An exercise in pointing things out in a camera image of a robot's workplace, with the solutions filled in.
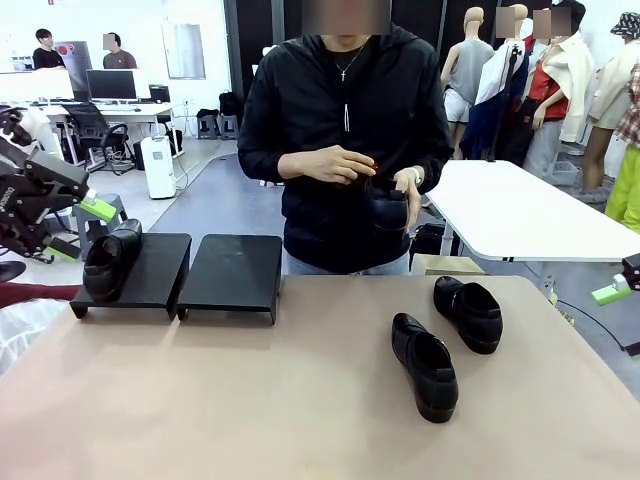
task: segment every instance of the white table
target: white table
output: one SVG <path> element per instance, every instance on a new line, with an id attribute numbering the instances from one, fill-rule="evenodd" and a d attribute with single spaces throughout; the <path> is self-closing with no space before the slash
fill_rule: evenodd
<path id="1" fill-rule="evenodd" d="M 640 235 L 509 162 L 450 161 L 428 196 L 446 221 L 441 255 L 454 231 L 487 260 L 619 262 L 640 252 Z"/>
<path id="2" fill-rule="evenodd" d="M 105 117 L 108 122 L 113 123 L 147 123 L 155 125 L 155 133 L 156 135 L 160 135 L 160 126 L 158 124 L 158 115 L 169 115 L 171 117 L 171 125 L 173 129 L 173 142 L 174 145 L 178 145 L 178 139 L 176 136 L 175 129 L 175 117 L 173 115 L 173 109 L 178 107 L 180 104 L 178 103 L 160 103 L 160 104 L 137 104 L 132 105 L 133 108 L 140 110 L 139 112 L 135 110 L 115 110 L 112 105 L 98 105 L 98 109 Z M 47 117 L 51 123 L 63 123 L 65 129 L 65 135 L 67 138 L 71 138 L 71 128 L 67 123 L 67 116 L 69 113 L 65 108 L 61 105 L 51 105 L 48 107 L 38 107 Z M 60 158 L 62 158 L 62 147 L 60 142 L 56 141 L 58 151 L 56 153 Z M 76 155 L 75 148 L 73 146 L 73 142 L 69 142 L 69 148 L 71 150 L 71 156 L 73 157 L 73 163 L 78 164 L 78 157 Z M 184 150 L 181 150 L 174 155 L 174 158 L 179 157 L 184 154 Z"/>

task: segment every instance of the white air purifier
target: white air purifier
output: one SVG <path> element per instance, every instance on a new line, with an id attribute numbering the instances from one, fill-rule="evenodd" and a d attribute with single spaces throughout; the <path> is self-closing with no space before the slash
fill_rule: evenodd
<path id="1" fill-rule="evenodd" d="M 140 142 L 144 170 L 147 175 L 149 196 L 156 199 L 171 198 L 176 194 L 171 145 L 167 137 L 147 137 Z"/>

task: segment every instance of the black shirt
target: black shirt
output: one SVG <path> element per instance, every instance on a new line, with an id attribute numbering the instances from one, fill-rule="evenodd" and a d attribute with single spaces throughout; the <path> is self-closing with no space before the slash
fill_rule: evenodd
<path id="1" fill-rule="evenodd" d="M 60 54 L 55 50 L 47 51 L 43 48 L 36 48 L 33 52 L 33 68 L 38 70 L 39 68 L 54 67 L 64 67 L 64 61 Z"/>
<path id="2" fill-rule="evenodd" d="M 238 141 L 247 176 L 282 182 L 283 154 L 340 145 L 373 158 L 385 179 L 420 165 L 420 191 L 438 184 L 453 150 L 434 49 L 392 26 L 390 35 L 374 35 L 357 58 L 354 53 L 336 55 L 319 36 L 305 35 L 262 59 Z M 352 60 L 343 82 L 341 71 Z M 287 180 L 282 213 L 289 254 L 334 273 L 383 265 L 409 248 L 401 232 L 375 228 L 358 182 L 341 187 L 310 177 Z"/>

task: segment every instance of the black loafer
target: black loafer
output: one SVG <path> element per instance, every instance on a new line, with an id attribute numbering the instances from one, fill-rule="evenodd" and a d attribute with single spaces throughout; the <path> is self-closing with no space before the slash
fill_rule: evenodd
<path id="1" fill-rule="evenodd" d="M 433 290 L 433 303 L 440 315 L 457 327 L 471 350 L 482 355 L 496 351 L 502 336 L 502 314 L 500 305 L 486 288 L 440 277 Z"/>
<path id="2" fill-rule="evenodd" d="M 87 255 L 82 283 L 96 302 L 117 300 L 142 250 L 142 224 L 130 219 L 97 239 Z"/>
<path id="3" fill-rule="evenodd" d="M 367 182 L 365 195 L 376 229 L 404 234 L 409 221 L 409 203 L 407 195 L 395 188 L 396 182 L 373 177 Z"/>
<path id="4" fill-rule="evenodd" d="M 433 423 L 448 422 L 458 401 L 458 382 L 447 347 L 406 313 L 393 319 L 391 343 L 409 372 L 420 415 Z"/>

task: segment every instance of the green part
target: green part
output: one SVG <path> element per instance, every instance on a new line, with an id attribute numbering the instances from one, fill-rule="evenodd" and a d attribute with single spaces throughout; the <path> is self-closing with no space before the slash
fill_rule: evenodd
<path id="1" fill-rule="evenodd" d="M 628 297 L 633 291 L 630 288 L 616 290 L 613 285 L 596 290 L 591 295 L 598 305 L 606 305 L 621 298 Z"/>
<path id="2" fill-rule="evenodd" d="M 116 215 L 116 207 L 114 207 L 113 205 L 109 205 L 104 200 L 100 200 L 97 198 L 95 200 L 95 203 L 91 204 L 89 202 L 82 202 L 80 204 L 80 207 L 83 210 L 86 210 L 87 212 L 95 215 L 96 217 L 99 217 L 105 222 L 110 222 Z"/>
<path id="3" fill-rule="evenodd" d="M 67 260 L 70 260 L 70 261 L 72 261 L 72 262 L 77 262 L 77 261 L 78 261 L 78 259 L 77 259 L 77 258 L 73 258 L 73 257 L 70 257 L 69 255 L 65 255 L 64 253 L 59 252 L 59 251 L 58 251 L 58 250 L 56 250 L 55 248 L 47 247 L 47 248 L 45 249 L 45 252 L 46 252 L 46 253 L 49 253 L 50 255 L 55 255 L 56 257 L 66 258 Z"/>

